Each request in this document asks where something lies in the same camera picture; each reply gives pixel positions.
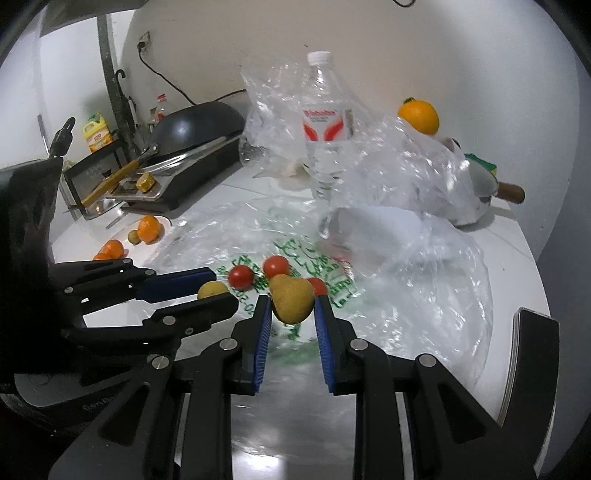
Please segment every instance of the water bottle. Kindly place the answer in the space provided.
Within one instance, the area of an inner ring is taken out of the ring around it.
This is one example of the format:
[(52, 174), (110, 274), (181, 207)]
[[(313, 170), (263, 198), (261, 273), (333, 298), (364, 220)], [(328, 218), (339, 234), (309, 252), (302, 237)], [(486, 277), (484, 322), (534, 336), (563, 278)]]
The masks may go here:
[(330, 201), (341, 171), (339, 156), (353, 137), (351, 99), (333, 70), (331, 52), (308, 53), (308, 64), (311, 72), (301, 100), (307, 167), (314, 198)]

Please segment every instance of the white wall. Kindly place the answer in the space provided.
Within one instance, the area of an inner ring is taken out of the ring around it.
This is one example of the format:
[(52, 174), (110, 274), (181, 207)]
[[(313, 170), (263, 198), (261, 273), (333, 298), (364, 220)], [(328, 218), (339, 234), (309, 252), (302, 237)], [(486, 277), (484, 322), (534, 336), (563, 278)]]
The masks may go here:
[(37, 123), (43, 109), (37, 61), (41, 19), (40, 14), (31, 22), (0, 68), (0, 168), (47, 156)]
[(90, 155), (82, 128), (100, 111), (111, 128), (115, 116), (106, 91), (100, 61), (96, 18), (55, 30), (41, 38), (41, 80), (50, 135), (71, 116), (76, 118), (67, 158), (77, 162)]
[(137, 59), (146, 30), (146, 59), (195, 102), (242, 88), (242, 60), (269, 49), (298, 61), (332, 50), (377, 111), (395, 112), (408, 96), (429, 100), (442, 133), (525, 187), (515, 213), (541, 252), (573, 165), (579, 93), (573, 50), (532, 0), (419, 0), (409, 9), (391, 0), (151, 0), (115, 36), (144, 118), (163, 92), (188, 105)]

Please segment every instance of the cherry tomato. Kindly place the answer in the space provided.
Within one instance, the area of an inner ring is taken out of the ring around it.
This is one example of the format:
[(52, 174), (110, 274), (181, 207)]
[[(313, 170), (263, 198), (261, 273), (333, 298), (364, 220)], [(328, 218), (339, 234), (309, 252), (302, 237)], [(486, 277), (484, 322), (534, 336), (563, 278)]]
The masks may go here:
[(312, 288), (314, 289), (314, 297), (317, 297), (318, 295), (329, 294), (329, 289), (326, 288), (325, 283), (321, 279), (312, 277), (307, 278), (306, 280), (308, 280), (312, 284)]
[(262, 265), (262, 270), (267, 278), (273, 278), (275, 275), (283, 273), (284, 275), (290, 274), (290, 263), (285, 257), (281, 255), (273, 255), (265, 260)]
[(255, 273), (246, 265), (236, 265), (228, 274), (228, 283), (231, 287), (246, 291), (252, 287)]

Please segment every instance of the white bottle cap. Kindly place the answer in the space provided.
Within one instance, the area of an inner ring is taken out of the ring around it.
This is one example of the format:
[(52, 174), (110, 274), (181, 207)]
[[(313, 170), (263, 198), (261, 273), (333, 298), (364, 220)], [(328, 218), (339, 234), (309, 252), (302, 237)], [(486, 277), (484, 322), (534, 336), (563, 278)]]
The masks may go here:
[(332, 53), (329, 51), (311, 51), (308, 53), (307, 58), (310, 66), (332, 63)]

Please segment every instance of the black cable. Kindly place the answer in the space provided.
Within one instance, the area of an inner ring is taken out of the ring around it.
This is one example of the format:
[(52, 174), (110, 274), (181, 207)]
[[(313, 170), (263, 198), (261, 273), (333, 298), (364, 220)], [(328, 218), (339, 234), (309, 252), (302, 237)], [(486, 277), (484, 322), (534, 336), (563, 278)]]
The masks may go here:
[(178, 88), (174, 83), (172, 83), (170, 80), (168, 80), (164, 75), (162, 75), (159, 72), (156, 72), (156, 70), (154, 70), (150, 65), (148, 65), (145, 60), (142, 58), (142, 50), (145, 47), (145, 43), (144, 42), (139, 42), (138, 43), (138, 56), (140, 61), (146, 65), (146, 67), (148, 67), (149, 70), (151, 70), (152, 72), (154, 72), (156, 75), (158, 75), (159, 77), (161, 77), (162, 79), (164, 79), (164, 81), (166, 83), (168, 83), (172, 88), (174, 88), (178, 93), (180, 93), (181, 95), (183, 95), (187, 101), (191, 104), (191, 105), (197, 105), (195, 102), (193, 102), (185, 92), (183, 92), (180, 88)]
[[(197, 105), (195, 102), (193, 102), (185, 92), (183, 92), (180, 88), (178, 88), (174, 83), (172, 83), (170, 80), (168, 80), (164, 75), (162, 75), (159, 72), (156, 72), (156, 70), (154, 70), (150, 65), (148, 65), (146, 63), (146, 61), (143, 59), (142, 57), (142, 51), (145, 48), (145, 43), (143, 41), (138, 43), (138, 55), (139, 55), (139, 59), (141, 60), (141, 62), (146, 65), (146, 67), (148, 67), (148, 69), (150, 69), (150, 71), (154, 72), (156, 75), (158, 75), (159, 77), (161, 77), (162, 79), (164, 79), (164, 81), (166, 83), (168, 83), (172, 88), (174, 88), (178, 93), (180, 93), (181, 95), (183, 95), (187, 101), (191, 104), (191, 105)], [(233, 92), (227, 93), (226, 95), (222, 95), (220, 98), (216, 98), (214, 101), (218, 102), (226, 97), (229, 97), (231, 95), (235, 95), (237, 93), (242, 93), (242, 92), (246, 92), (246, 89), (240, 89), (240, 90), (234, 90)]]
[(410, 3), (409, 3), (409, 4), (406, 4), (406, 5), (404, 5), (404, 4), (401, 4), (401, 3), (400, 3), (398, 0), (392, 0), (392, 1), (393, 1), (393, 2), (394, 2), (396, 5), (398, 5), (399, 7), (402, 7), (402, 8), (408, 8), (408, 7), (411, 7), (411, 6), (413, 6), (413, 5), (414, 5), (414, 3), (415, 3), (417, 0), (411, 0), (411, 1), (410, 1)]
[(226, 95), (222, 95), (220, 98), (216, 98), (214, 100), (214, 102), (218, 102), (218, 101), (222, 100), (223, 98), (229, 97), (230, 95), (235, 95), (237, 93), (242, 93), (242, 92), (246, 92), (246, 89), (242, 88), (240, 90), (234, 90), (233, 92), (227, 93)]

